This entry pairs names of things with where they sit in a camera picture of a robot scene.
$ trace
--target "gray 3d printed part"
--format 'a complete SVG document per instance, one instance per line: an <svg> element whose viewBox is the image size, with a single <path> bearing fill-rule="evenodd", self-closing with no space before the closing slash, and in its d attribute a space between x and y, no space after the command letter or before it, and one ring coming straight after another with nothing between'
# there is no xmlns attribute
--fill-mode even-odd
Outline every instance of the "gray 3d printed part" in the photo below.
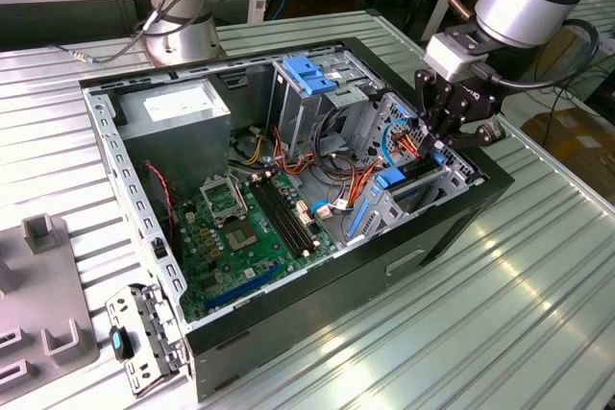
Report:
<svg viewBox="0 0 615 410"><path fill-rule="evenodd" d="M0 406L93 362L98 348L66 224L0 231Z"/></svg>
<svg viewBox="0 0 615 410"><path fill-rule="evenodd" d="M27 384L36 375L36 370L30 362L21 359L0 369L0 393L16 386Z"/></svg>
<svg viewBox="0 0 615 410"><path fill-rule="evenodd" d="M68 319L68 325L70 326L70 341L64 345L61 345L61 340L49 333L47 328L40 331L45 355L50 357L56 365L67 364L87 352L88 340L84 337L79 325L74 319Z"/></svg>
<svg viewBox="0 0 615 410"><path fill-rule="evenodd" d="M0 257L0 300L13 291L16 285L15 275Z"/></svg>

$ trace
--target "connector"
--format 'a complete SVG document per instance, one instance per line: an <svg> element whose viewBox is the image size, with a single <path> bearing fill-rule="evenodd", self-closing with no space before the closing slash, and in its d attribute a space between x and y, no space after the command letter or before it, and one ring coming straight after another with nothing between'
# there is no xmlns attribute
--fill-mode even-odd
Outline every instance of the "connector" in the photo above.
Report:
<svg viewBox="0 0 615 410"><path fill-rule="evenodd" d="M320 206L317 210L316 210L316 215L318 216L318 218L320 218L321 220L328 220L329 218L333 217L333 214L331 212L331 209L329 208L328 205L322 205Z"/></svg>

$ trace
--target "wire bundle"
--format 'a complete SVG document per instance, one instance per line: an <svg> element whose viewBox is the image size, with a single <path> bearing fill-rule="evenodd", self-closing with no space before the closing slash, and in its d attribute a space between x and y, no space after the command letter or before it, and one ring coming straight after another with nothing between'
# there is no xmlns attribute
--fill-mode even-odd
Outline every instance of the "wire bundle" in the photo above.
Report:
<svg viewBox="0 0 615 410"><path fill-rule="evenodd" d="M376 160L374 160L374 162L369 167L367 167L362 174L357 174L357 177L353 178L350 184L350 190L348 192L348 203L346 204L347 209L352 209L355 207L355 201L363 191L363 188L369 180L369 177L372 175L372 173L374 173L374 170L376 170L376 167L381 162L382 157L378 156Z"/></svg>
<svg viewBox="0 0 615 410"><path fill-rule="evenodd" d="M145 166L154 172L162 185L162 190L164 191L164 196L166 197L166 211L169 215L169 240L173 240L173 206L171 204L171 194L169 194L168 182L154 165L146 163Z"/></svg>
<svg viewBox="0 0 615 410"><path fill-rule="evenodd" d="M276 147L273 152L276 165L288 175L299 175L305 172L314 161L313 153L307 153L304 158L300 158L294 165L288 165L286 163L286 152L283 148L282 138L280 137L280 132L277 127L274 127L273 135L276 138Z"/></svg>
<svg viewBox="0 0 615 410"><path fill-rule="evenodd" d="M254 150L254 154L243 162L244 165L253 165L258 161L258 158L260 157L260 148L262 147L262 142L264 139L265 137L262 134L258 136L257 148Z"/></svg>
<svg viewBox="0 0 615 410"><path fill-rule="evenodd" d="M395 139L395 144L401 146L407 152L409 152L413 157L419 157L418 149L410 138L408 133L394 133L397 138Z"/></svg>

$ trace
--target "metal table surface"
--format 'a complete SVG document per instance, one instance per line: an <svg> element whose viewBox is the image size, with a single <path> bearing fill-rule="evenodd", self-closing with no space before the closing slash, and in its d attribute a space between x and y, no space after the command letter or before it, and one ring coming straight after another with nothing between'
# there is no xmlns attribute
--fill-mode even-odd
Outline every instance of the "metal table surface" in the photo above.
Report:
<svg viewBox="0 0 615 410"><path fill-rule="evenodd" d="M365 12L220 29L231 55L341 36L409 81L421 66L411 42ZM123 43L83 47L100 56ZM104 301L145 275L77 81L147 67L137 49L102 67L48 49L0 55L0 227L64 217L100 348L7 409L198 408L183 376L135 401L107 340ZM615 392L615 212L522 135L486 152L515 183L445 255L203 406L602 408Z"/></svg>

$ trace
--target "red wire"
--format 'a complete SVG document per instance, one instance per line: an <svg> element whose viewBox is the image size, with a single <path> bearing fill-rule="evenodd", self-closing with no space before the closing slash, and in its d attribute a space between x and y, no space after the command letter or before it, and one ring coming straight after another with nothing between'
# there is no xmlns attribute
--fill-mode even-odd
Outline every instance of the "red wire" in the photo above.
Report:
<svg viewBox="0 0 615 410"><path fill-rule="evenodd" d="M160 183L162 183L162 189L164 190L164 195L166 196L167 213L169 214L169 240L173 240L173 217L171 215L173 212L173 208L171 207L171 195L169 194L167 182L164 179L162 173L159 172L158 169L154 167L154 165L146 163L145 166L152 170L160 180Z"/></svg>

